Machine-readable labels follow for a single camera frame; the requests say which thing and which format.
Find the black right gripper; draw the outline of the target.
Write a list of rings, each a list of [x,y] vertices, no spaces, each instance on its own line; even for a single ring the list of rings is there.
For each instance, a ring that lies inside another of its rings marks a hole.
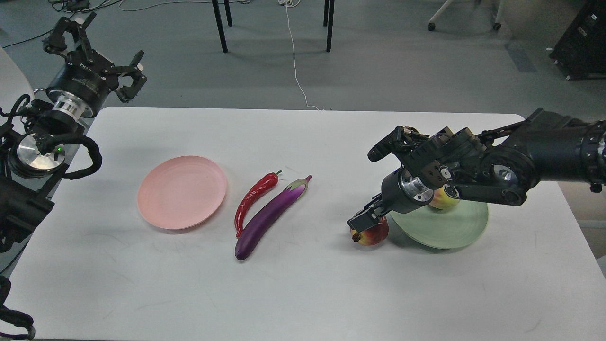
[[[372,197],[364,209],[347,220],[351,230],[362,233],[378,225],[383,215],[394,211],[407,214],[428,205],[434,198],[434,190],[425,186],[419,177],[405,169],[388,174],[381,183],[381,192]]]

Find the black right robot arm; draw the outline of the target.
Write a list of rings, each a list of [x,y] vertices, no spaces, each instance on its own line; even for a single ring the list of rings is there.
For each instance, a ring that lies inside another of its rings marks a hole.
[[[435,190],[452,198],[520,206],[540,181],[588,183],[601,191],[605,175],[605,121],[584,122],[539,108],[528,119],[473,134],[448,127],[429,136],[397,126],[368,152],[379,161],[393,154],[400,167],[381,192],[347,221],[361,233],[389,212],[426,206]]]

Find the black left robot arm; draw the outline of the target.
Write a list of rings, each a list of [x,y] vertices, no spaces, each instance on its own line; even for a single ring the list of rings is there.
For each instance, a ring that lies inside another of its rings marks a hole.
[[[147,81],[138,51],[115,65],[95,50],[87,28],[97,16],[62,17],[43,40],[43,50],[63,65],[47,87],[33,89],[1,52],[1,252],[25,248],[54,207],[63,179],[88,177],[102,166],[88,121],[110,93],[128,103]]]

